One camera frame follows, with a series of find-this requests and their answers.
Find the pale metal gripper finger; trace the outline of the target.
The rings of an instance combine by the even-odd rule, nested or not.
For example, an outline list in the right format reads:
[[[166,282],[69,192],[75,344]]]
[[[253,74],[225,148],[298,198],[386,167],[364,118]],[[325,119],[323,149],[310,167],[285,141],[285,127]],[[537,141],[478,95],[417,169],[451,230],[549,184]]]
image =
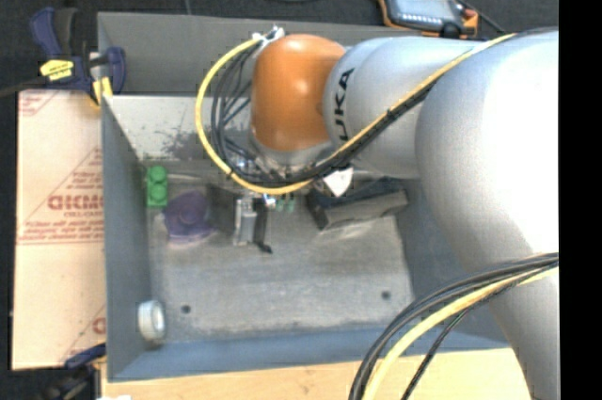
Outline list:
[[[254,240],[257,212],[251,198],[239,198],[234,209],[233,243],[236,246],[252,243]]]

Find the dark metal gripper finger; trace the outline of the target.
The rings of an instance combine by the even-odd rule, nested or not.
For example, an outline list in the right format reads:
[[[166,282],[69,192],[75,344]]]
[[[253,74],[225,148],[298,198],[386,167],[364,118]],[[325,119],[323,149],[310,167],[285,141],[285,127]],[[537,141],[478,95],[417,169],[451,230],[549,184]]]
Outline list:
[[[254,211],[256,213],[256,219],[254,224],[253,243],[261,252],[272,254],[272,248],[265,242],[268,210],[263,200],[254,201]]]

